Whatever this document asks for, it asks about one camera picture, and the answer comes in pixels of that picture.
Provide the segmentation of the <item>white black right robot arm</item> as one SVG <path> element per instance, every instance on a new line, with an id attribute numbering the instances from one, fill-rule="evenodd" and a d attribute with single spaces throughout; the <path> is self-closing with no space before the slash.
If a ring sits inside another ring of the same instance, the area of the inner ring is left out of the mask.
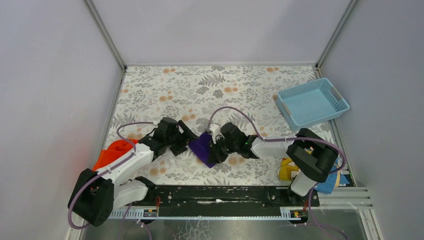
<path id="1" fill-rule="evenodd" d="M 210 163 L 222 163 L 233 153 L 245 159 L 291 159 L 299 168 L 299 174 L 288 191 L 300 197 L 306 196 L 317 183 L 327 180 L 339 157 L 335 146 L 307 128 L 301 128 L 294 137 L 262 139 L 258 135 L 246 135 L 228 122 L 223 126 L 211 124 L 208 133 L 211 135 L 207 158 Z"/>

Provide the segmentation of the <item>purple towel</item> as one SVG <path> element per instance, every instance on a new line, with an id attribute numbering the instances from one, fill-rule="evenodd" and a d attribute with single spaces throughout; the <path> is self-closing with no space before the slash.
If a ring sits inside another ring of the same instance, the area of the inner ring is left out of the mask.
<path id="1" fill-rule="evenodd" d="M 208 132 L 203 132 L 197 139 L 188 143 L 188 147 L 195 156 L 209 168 L 218 164 L 218 162 L 212 158 L 211 154 L 214 146 L 213 136 Z"/>

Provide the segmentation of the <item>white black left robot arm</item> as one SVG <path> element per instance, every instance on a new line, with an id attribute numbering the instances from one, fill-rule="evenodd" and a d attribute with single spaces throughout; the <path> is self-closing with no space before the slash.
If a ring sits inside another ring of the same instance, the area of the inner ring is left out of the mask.
<path id="1" fill-rule="evenodd" d="M 87 225 L 98 227 L 114 209 L 143 200 L 148 193 L 147 184 L 140 180 L 125 183 L 125 180 L 166 150 L 178 156 L 197 139 L 198 136 L 183 121 L 170 117 L 163 117 L 155 123 L 152 132 L 136 142 L 123 137 L 122 140 L 129 144 L 129 150 L 122 156 L 97 170 L 87 168 L 79 174 L 67 205 L 70 227 L 76 230 L 86 228 L 85 225 L 74 224 L 73 214 L 81 217 Z"/>

